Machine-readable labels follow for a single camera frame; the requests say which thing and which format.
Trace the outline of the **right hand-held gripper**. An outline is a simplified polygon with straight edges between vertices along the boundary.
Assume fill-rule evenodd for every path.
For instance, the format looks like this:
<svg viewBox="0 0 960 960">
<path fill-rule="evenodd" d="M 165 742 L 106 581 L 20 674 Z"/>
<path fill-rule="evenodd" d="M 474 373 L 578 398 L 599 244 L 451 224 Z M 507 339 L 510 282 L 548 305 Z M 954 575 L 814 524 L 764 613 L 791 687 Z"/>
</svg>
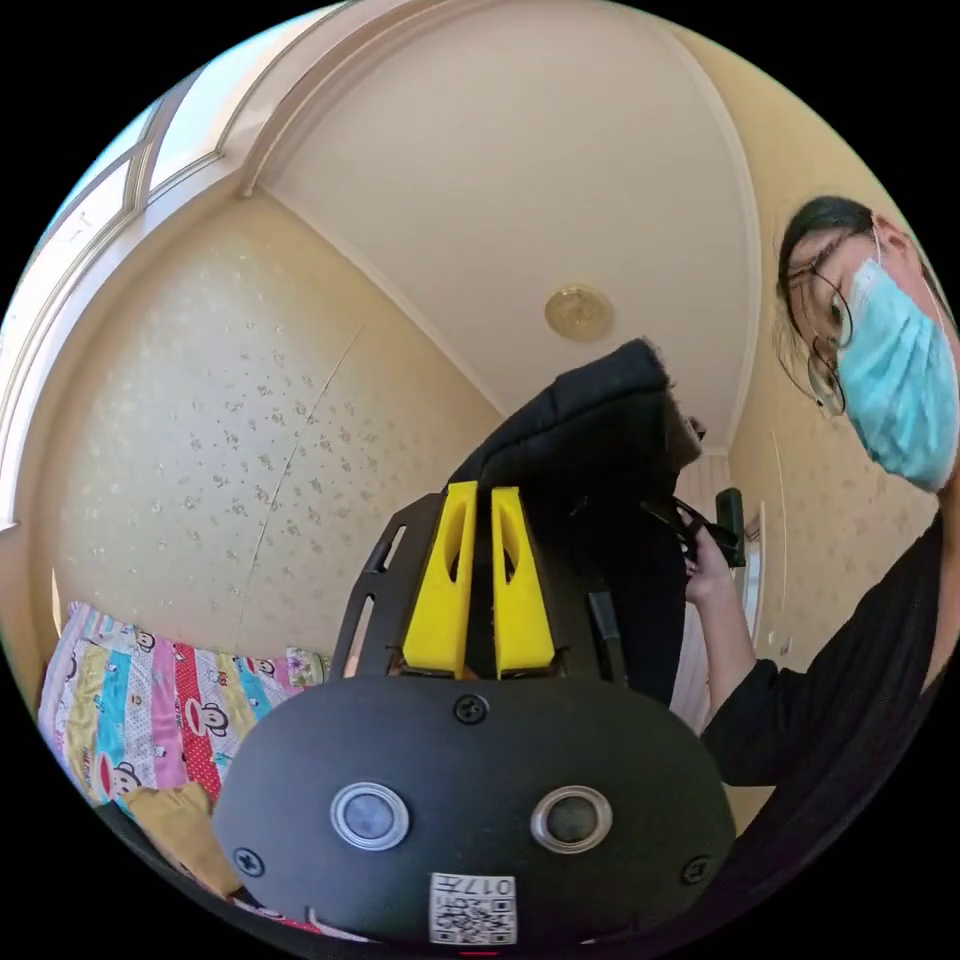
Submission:
<svg viewBox="0 0 960 960">
<path fill-rule="evenodd" d="M 696 536 L 700 530 L 707 531 L 720 550 L 726 563 L 739 562 L 739 528 L 724 523 L 711 522 L 700 512 L 682 500 L 642 500 L 641 509 L 666 525 L 675 535 L 683 554 L 696 561 L 698 548 Z"/>
</svg>

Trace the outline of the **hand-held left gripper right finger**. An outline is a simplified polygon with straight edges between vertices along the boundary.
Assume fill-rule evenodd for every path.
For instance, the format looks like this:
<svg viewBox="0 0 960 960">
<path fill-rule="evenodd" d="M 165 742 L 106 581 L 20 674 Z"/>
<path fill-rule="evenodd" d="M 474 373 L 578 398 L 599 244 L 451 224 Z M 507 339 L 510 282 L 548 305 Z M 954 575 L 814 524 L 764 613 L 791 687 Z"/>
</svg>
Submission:
<svg viewBox="0 0 960 960">
<path fill-rule="evenodd" d="M 545 671 L 555 647 L 518 488 L 491 491 L 491 534 L 497 676 Z"/>
</svg>

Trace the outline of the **person's right hand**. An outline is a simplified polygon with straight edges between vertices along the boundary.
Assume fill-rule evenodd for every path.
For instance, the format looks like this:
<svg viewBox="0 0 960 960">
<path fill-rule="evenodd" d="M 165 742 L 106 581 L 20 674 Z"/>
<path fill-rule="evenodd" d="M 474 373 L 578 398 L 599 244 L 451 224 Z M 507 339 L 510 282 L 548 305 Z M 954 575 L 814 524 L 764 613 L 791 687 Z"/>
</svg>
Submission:
<svg viewBox="0 0 960 960">
<path fill-rule="evenodd" d="M 737 585 L 720 547 L 704 525 L 692 524 L 685 553 L 686 597 L 697 609 L 715 602 L 740 604 Z"/>
</svg>

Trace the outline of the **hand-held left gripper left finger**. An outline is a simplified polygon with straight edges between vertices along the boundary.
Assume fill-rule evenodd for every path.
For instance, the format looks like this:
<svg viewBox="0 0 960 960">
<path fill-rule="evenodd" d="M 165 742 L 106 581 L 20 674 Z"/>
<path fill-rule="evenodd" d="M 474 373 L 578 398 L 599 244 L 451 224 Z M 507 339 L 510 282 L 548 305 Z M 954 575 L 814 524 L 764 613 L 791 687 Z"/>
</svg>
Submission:
<svg viewBox="0 0 960 960">
<path fill-rule="evenodd" d="M 447 486 L 402 646 L 408 669 L 464 676 L 477 526 L 475 481 Z"/>
</svg>

